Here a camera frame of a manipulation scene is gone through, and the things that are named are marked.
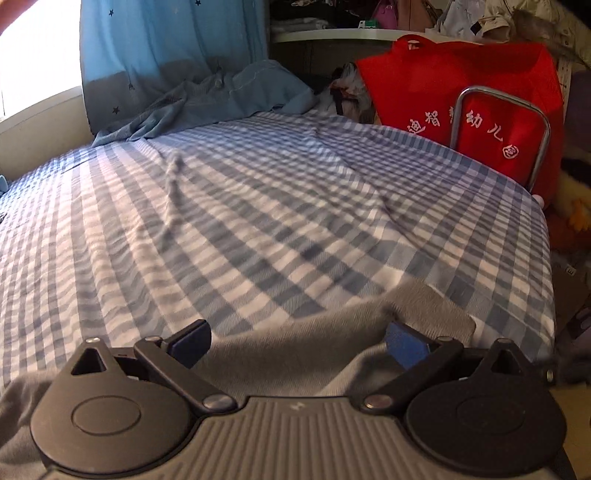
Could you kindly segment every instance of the white shelf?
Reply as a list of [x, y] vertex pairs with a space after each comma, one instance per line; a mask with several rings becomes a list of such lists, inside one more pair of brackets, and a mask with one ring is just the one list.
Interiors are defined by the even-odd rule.
[[281, 33], [273, 36], [273, 43], [309, 40], [378, 40], [394, 41], [407, 34], [422, 35], [436, 42], [454, 41], [456, 38], [443, 35], [409, 32], [406, 30], [385, 30], [381, 28], [327, 28], [303, 32]]

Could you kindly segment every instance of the black plastic device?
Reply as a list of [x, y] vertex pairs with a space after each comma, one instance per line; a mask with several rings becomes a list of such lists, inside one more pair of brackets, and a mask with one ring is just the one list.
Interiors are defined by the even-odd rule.
[[378, 391], [242, 406], [190, 369], [210, 341], [204, 320], [133, 348], [86, 339], [31, 419], [43, 479], [574, 478], [564, 416], [510, 340], [465, 349], [393, 322], [405, 372]]

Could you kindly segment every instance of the window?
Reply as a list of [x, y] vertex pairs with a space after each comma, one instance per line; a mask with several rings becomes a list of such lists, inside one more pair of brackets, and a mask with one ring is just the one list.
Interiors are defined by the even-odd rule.
[[0, 118], [82, 84], [80, 0], [38, 0], [0, 35]]

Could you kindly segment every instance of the metal screw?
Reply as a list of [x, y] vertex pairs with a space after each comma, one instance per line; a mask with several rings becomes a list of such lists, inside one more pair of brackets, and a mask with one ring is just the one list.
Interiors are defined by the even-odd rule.
[[364, 403], [371, 410], [385, 410], [392, 406], [394, 400], [389, 395], [370, 395], [365, 397]]
[[214, 413], [223, 413], [236, 408], [236, 401], [229, 395], [218, 393], [205, 398], [203, 406]]

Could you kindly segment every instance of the blue plaid sheet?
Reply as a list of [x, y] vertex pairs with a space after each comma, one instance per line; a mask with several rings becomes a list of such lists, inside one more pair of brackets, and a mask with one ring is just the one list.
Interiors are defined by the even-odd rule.
[[551, 351], [543, 214], [527, 192], [423, 138], [336, 116], [261, 113], [81, 148], [0, 199], [3, 385], [199, 317], [225, 336], [423, 279], [474, 344]]

